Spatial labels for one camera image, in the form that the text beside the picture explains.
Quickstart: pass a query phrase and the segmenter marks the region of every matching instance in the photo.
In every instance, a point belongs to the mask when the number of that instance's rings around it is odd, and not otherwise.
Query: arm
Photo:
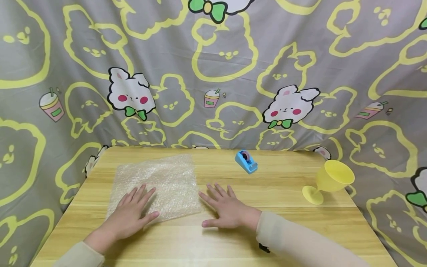
[[[144,190],[145,185],[142,185],[125,194],[110,217],[82,242],[74,245],[53,266],[101,267],[105,261],[103,255],[116,241],[130,237],[159,216],[156,211],[141,218],[142,210],[154,194],[155,188],[145,195]]]
[[[348,249],[326,237],[279,215],[246,206],[236,198],[233,189],[228,193],[215,184],[208,185],[215,200],[200,192],[200,197],[212,206],[219,219],[207,220],[203,227],[236,228],[246,226],[256,231],[257,240],[278,255],[288,254],[305,267],[369,267]]]

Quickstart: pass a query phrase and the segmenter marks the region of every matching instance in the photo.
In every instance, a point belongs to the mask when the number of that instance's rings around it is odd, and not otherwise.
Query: bubble wrap
[[[123,195],[146,183],[146,192],[156,187],[142,215],[160,211],[155,220],[162,222],[204,211],[198,196],[194,163],[189,154],[181,154],[138,164],[117,167],[107,218]]]

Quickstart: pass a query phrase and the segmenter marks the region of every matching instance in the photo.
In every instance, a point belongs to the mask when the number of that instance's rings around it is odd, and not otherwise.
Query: pink cheek
[[[141,97],[141,99],[139,100],[139,103],[141,104],[145,104],[148,102],[148,97]]]
[[[120,95],[120,96],[118,97],[118,100],[119,100],[120,102],[125,102],[127,99],[128,99],[128,98],[127,98],[124,94],[122,94],[122,95]]]

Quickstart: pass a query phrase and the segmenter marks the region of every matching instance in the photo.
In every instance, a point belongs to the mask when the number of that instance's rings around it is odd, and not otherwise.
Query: drink cup illustration
[[[50,92],[44,94],[39,101],[40,108],[49,116],[54,122],[57,122],[64,115],[64,108],[62,107],[61,101],[53,89],[50,88]]]
[[[209,90],[205,94],[205,108],[214,108],[216,107],[216,103],[219,99],[219,91],[218,90]]]
[[[381,112],[384,109],[384,106],[388,104],[385,102],[373,102],[371,105],[365,107],[359,114],[357,114],[356,118],[361,119],[370,119],[375,116],[378,112]]]

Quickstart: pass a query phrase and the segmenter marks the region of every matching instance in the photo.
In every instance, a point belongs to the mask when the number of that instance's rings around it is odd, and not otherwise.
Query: cup base
[[[304,186],[302,188],[302,195],[311,204],[320,205],[323,203],[323,195],[313,186]]]

